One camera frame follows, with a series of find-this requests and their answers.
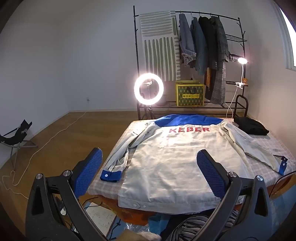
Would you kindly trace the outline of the white and blue jacket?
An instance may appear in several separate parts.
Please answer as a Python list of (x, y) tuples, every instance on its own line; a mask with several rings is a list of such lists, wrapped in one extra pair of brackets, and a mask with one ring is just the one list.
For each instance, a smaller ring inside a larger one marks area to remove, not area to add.
[(133, 130), (109, 155), (100, 179), (122, 181), (122, 208), (167, 214), (214, 208), (214, 196), (197, 165), (197, 153), (212, 158), (240, 177), (252, 178), (248, 158), (283, 175), (287, 162), (257, 144), (227, 120), (197, 114), (172, 114)]

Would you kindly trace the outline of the black metal clothes rack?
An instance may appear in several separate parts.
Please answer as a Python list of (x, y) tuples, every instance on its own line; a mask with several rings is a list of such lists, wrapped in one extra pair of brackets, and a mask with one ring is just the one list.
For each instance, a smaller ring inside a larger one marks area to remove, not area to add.
[[(244, 38), (245, 31), (243, 31), (243, 29), (242, 29), (240, 18), (232, 18), (229, 16), (217, 15), (217, 14), (206, 13), (206, 12), (203, 12), (203, 14), (210, 15), (210, 16), (216, 16), (218, 18), (222, 17), (222, 18), (236, 21), (236, 24), (240, 28), (241, 36), (237, 37), (237, 36), (227, 34), (226, 38), (228, 41), (239, 43), (241, 45), (243, 51), (245, 51), (245, 42), (247, 40)], [(137, 18), (138, 17), (139, 17), (139, 15), (136, 14), (135, 6), (134, 6), (133, 7), (133, 24), (134, 24), (135, 54), (136, 54), (136, 60), (137, 60), (137, 74), (140, 75), (139, 56), (138, 56), (138, 40), (137, 40), (137, 32), (138, 32)], [(244, 85), (241, 95), (244, 96), (245, 87), (247, 87), (247, 86), (248, 85)], [(231, 105), (233, 111), (234, 111), (234, 104), (235, 104), (235, 102), (233, 102), (233, 104)], [(138, 119), (141, 121), (141, 120), (147, 120), (148, 118), (153, 118), (155, 116), (155, 114), (152, 111), (153, 108), (157, 108), (157, 106), (154, 104), (151, 107), (147, 107), (146, 105), (140, 104), (137, 101), (137, 117), (138, 117)], [(221, 104), (221, 105), (217, 105), (217, 104), (212, 104), (210, 101), (206, 101), (206, 104), (204, 106), (200, 107), (200, 109), (205, 109), (205, 110), (209, 110), (209, 109), (216, 110), (216, 109), (226, 109), (226, 108), (228, 108), (228, 107), (225, 103)]]

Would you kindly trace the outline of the black folding chair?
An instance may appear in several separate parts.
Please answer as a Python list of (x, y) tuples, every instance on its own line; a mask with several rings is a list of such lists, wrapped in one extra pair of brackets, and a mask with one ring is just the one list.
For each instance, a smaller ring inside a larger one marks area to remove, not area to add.
[(13, 166), (13, 170), (16, 169), (16, 160), (18, 156), (19, 149), (21, 148), (37, 148), (38, 145), (31, 140), (26, 140), (27, 131), (32, 126), (32, 122), (28, 123), (23, 120), (19, 127), (13, 129), (12, 131), (1, 135), (1, 144), (10, 147), (10, 161)]

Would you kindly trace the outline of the folded black garment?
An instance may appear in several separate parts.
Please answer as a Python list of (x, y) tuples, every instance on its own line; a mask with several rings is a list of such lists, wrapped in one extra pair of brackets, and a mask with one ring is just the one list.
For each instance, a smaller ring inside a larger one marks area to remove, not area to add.
[(239, 129), (249, 135), (266, 136), (269, 134), (269, 130), (263, 124), (247, 116), (235, 116), (234, 123), (238, 125)]

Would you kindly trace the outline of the hanging grey plaid coat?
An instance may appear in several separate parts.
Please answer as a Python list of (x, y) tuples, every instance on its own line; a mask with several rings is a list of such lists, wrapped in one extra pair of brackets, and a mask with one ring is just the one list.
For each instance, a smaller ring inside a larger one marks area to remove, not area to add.
[(205, 98), (213, 104), (223, 104), (226, 94), (226, 66), (229, 49), (222, 22), (217, 16), (198, 19), (206, 41)]

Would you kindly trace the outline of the yellow green storage box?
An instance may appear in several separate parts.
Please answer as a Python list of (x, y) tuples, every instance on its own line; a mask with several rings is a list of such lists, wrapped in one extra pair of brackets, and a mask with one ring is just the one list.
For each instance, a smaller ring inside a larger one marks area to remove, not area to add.
[(176, 105), (178, 107), (200, 107), (204, 105), (205, 85), (194, 82), (176, 83)]

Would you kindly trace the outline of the white clip desk lamp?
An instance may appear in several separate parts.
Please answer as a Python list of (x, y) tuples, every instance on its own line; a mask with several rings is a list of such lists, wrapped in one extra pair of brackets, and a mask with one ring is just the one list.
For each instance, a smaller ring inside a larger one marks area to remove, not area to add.
[(227, 104), (227, 111), (226, 111), (226, 117), (228, 116), (228, 112), (231, 111), (231, 118), (234, 117), (234, 111), (232, 110), (232, 107), (231, 105), (233, 104), (234, 102), (234, 98), (236, 97), (236, 93), (237, 93), (237, 90), (238, 89), (243, 89), (244, 87), (244, 82), (243, 82), (243, 78), (244, 78), (244, 67), (245, 65), (248, 63), (247, 59), (243, 58), (243, 57), (239, 57), (237, 59), (238, 63), (241, 65), (241, 77), (240, 77), (240, 81), (239, 82), (235, 82), (235, 86), (236, 86), (236, 90), (234, 91), (234, 95), (232, 97), (232, 100), (230, 101), (230, 104)]

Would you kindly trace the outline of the hanging blue denim jacket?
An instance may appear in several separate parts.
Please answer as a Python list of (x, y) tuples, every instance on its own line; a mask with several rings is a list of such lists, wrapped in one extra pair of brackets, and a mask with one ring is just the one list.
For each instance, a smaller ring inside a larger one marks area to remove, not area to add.
[(196, 52), (193, 37), (185, 14), (179, 14), (179, 45), (183, 63), (190, 68), (195, 67)]

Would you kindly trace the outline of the hanging teal jacket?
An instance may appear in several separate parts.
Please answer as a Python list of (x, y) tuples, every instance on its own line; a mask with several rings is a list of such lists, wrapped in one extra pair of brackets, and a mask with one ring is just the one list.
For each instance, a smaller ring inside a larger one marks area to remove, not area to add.
[(202, 28), (196, 17), (192, 18), (190, 26), (194, 48), (196, 53), (196, 64), (195, 68), (199, 75), (204, 75), (207, 70), (208, 64), (208, 50), (206, 39), (203, 34)]

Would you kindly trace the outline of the green striped white cloth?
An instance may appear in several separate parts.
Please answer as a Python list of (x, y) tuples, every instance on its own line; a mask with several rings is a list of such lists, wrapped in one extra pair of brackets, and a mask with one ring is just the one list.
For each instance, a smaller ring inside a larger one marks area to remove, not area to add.
[(181, 79), (179, 34), (175, 11), (139, 15), (146, 71), (163, 81)]

